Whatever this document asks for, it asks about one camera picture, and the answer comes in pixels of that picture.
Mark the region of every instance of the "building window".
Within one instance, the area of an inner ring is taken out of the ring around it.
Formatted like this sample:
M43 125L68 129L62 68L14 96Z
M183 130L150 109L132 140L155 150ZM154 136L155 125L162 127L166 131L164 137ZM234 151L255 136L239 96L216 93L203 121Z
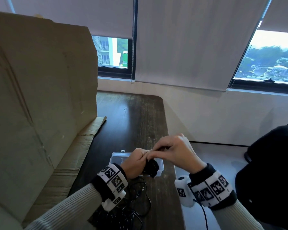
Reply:
M288 93L288 33L257 28L229 88Z
M97 50L99 76L131 79L132 40L94 35L92 39Z

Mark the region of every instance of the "black wristband trim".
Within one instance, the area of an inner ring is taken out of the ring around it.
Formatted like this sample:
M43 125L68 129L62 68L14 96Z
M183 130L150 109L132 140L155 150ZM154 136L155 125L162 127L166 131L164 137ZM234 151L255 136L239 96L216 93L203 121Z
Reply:
M119 169L119 171L124 175L124 177L126 178L126 180L127 180L127 176L126 176L126 173L125 173L125 171L122 169L122 167L121 166L119 166L118 164L116 164L116 163L113 163L113 165L115 165L118 169Z
M220 203L214 205L213 207L209 207L212 211L220 210L225 207L229 207L231 205L234 205L235 202L237 201L237 195L234 190L231 191L230 195L221 201Z
M189 177L192 182L192 186L198 185L205 181L207 178L211 177L215 173L215 169L212 165L207 164L205 168L201 171L197 172L196 174L190 174Z
M91 183L93 184L95 189L100 193L103 202L106 201L108 198L111 201L114 201L115 199L114 194L100 176L96 175L92 179Z

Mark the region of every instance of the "black bag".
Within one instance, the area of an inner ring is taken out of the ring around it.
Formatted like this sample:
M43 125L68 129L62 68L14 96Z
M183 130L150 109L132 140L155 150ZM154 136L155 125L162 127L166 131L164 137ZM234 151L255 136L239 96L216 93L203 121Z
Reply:
M236 176L239 201L258 220L288 229L288 125L254 142Z

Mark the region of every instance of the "person's right hand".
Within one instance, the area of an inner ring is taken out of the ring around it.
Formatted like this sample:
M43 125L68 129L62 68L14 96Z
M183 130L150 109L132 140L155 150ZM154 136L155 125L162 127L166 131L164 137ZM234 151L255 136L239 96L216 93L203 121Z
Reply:
M165 151L158 151L161 147L170 147ZM207 166L194 152L188 139L183 135L165 136L161 138L149 152L147 159L161 158L174 165L195 174Z

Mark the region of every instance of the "clear plastic container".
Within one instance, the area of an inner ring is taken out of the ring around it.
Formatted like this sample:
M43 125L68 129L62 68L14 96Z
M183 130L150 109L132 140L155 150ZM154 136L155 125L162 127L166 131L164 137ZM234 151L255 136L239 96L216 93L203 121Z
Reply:
M120 165L121 163L123 163L124 160L126 160L127 157L129 157L130 154L131 153L129 152L114 152L112 153L112 157L110 158L110 164L116 163ZM163 160L155 158L155 161L158 163L159 166L156 177L160 177L162 171L164 170Z

